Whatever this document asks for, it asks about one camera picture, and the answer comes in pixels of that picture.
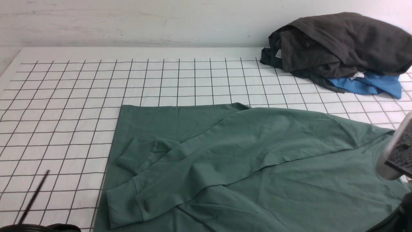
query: white wall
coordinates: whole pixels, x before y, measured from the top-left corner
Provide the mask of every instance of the white wall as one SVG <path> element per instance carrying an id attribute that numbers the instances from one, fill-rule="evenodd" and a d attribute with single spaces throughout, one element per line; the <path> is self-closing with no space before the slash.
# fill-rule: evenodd
<path id="1" fill-rule="evenodd" d="M 411 0 L 0 0 L 0 46 L 261 47 L 299 17 L 342 11 L 412 33 Z"/>

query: white grid mat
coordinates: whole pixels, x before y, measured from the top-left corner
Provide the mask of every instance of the white grid mat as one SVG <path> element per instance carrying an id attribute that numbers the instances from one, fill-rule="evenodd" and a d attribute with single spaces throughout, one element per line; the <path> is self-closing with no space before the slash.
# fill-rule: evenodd
<path id="1" fill-rule="evenodd" d="M 133 59 L 21 64 L 0 96 L 0 227 L 16 223 L 50 169 L 25 223 L 93 230 L 122 104 L 188 106 L 240 102 L 303 109 L 395 129 L 412 110 L 402 99 L 339 94 L 253 60 Z"/>

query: black stick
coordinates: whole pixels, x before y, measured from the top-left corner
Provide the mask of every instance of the black stick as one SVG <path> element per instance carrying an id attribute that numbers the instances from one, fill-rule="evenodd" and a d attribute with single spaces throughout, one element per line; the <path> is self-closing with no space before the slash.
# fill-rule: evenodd
<path id="1" fill-rule="evenodd" d="M 20 218 L 19 225 L 21 225 L 21 224 L 23 223 L 24 219 L 25 219 L 26 216 L 27 216 L 27 213 L 30 211 L 30 208 L 31 208 L 31 206 L 32 206 L 33 203 L 34 203 L 34 200 L 36 200 L 36 197 L 37 197 L 37 195 L 39 194 L 40 189 L 42 188 L 43 183 L 44 183 L 44 181 L 46 180 L 47 175 L 49 174 L 49 171 L 50 171 L 50 170 L 47 170 L 47 172 L 46 172 L 46 174 L 44 175 L 42 181 L 40 182 L 39 186 L 37 187 L 36 191 L 34 192 L 33 197 L 31 198 L 31 200 L 30 200 L 30 202 L 28 203 L 26 209 L 24 210 L 23 215 L 22 215 L 21 218 Z"/>

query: white plastic part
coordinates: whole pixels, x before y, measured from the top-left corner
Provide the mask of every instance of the white plastic part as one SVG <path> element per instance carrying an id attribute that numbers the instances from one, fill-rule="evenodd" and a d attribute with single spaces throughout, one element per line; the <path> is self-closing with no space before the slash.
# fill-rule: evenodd
<path id="1" fill-rule="evenodd" d="M 395 131 L 392 139 L 389 141 L 389 143 L 386 145 L 385 149 L 382 151 L 382 154 L 379 156 L 378 161 L 376 163 L 376 171 L 380 176 L 387 180 L 394 180 L 403 175 L 403 173 L 400 173 L 396 171 L 395 169 L 389 167 L 388 165 L 385 164 L 385 161 L 391 154 L 392 150 L 395 147 L 395 144 L 398 142 L 400 139 L 400 136 L 403 134 L 405 131 L 406 126 L 409 124 L 409 122 L 412 119 L 412 112 L 409 112 L 406 117 L 403 119 L 402 123 L 399 125 L 397 130 Z"/>

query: green fabric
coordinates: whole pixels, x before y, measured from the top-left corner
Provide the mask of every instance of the green fabric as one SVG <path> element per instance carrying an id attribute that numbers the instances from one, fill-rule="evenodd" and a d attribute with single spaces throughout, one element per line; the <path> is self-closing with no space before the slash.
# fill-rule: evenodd
<path id="1" fill-rule="evenodd" d="M 409 192 L 393 131 L 322 113 L 122 106 L 94 230 L 366 231 Z"/>

